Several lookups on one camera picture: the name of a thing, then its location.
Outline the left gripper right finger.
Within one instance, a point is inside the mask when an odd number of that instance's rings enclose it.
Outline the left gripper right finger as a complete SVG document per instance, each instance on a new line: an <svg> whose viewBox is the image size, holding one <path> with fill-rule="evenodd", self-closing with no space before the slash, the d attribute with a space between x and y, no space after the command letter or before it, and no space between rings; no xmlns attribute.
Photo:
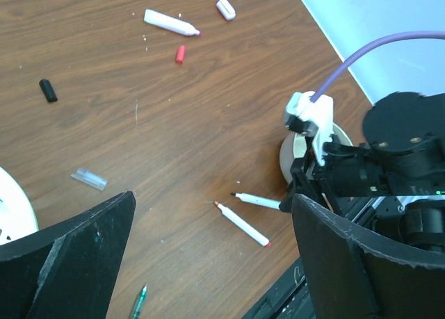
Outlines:
<svg viewBox="0 0 445 319"><path fill-rule="evenodd" d="M444 201L406 208L398 242L304 195L292 199L293 228L317 318L443 318Z"/></svg>

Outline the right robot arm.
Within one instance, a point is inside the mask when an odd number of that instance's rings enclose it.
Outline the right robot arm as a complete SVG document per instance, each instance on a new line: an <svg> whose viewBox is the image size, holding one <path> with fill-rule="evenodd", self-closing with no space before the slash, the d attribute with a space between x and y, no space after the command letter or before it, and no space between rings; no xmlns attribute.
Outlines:
<svg viewBox="0 0 445 319"><path fill-rule="evenodd" d="M335 125L288 116L302 145L289 168L289 196L303 194L349 216L358 197L418 197L402 213L382 213L376 232L423 250L444 251L444 96L395 92L365 115L365 142L343 142Z"/></svg>

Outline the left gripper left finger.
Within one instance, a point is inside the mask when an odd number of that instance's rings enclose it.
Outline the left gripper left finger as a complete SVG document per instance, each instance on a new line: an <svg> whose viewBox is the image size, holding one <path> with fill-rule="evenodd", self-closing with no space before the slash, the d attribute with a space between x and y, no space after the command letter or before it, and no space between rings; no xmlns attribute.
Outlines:
<svg viewBox="0 0 445 319"><path fill-rule="evenodd" d="M136 198L120 193L1 246L2 318L105 318Z"/></svg>

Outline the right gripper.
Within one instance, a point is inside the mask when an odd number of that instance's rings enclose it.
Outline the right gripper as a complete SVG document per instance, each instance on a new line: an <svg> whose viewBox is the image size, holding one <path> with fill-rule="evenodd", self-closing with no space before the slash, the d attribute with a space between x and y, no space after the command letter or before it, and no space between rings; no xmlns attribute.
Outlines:
<svg viewBox="0 0 445 319"><path fill-rule="evenodd" d="M353 147L329 142L324 166L308 147L302 157L293 160L290 174L288 203L295 194L302 194L338 215L349 212L344 202L348 198L386 195L385 171L364 143Z"/></svg>

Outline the white marker black tip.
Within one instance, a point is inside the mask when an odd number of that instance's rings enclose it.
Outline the white marker black tip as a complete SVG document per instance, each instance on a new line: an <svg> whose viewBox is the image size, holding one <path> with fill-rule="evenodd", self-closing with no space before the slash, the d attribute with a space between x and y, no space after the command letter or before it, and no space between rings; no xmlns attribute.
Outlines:
<svg viewBox="0 0 445 319"><path fill-rule="evenodd" d="M248 203L248 204L254 204L257 206L262 206L266 208L271 208L275 210L280 209L280 201L269 199L266 197L260 197L257 195L251 195L248 193L231 193L233 197L238 198L242 202Z"/></svg>

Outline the black marker cap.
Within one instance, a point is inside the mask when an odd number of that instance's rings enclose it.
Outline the black marker cap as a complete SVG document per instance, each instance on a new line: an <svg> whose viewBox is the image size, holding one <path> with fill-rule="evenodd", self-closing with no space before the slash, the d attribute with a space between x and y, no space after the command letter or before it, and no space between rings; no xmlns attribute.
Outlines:
<svg viewBox="0 0 445 319"><path fill-rule="evenodd" d="M53 89L49 80L41 79L39 81L39 86L40 86L40 89L41 89L43 95L45 96L46 100L49 103L54 103L54 102L58 101L56 93L54 92L54 89Z"/></svg>

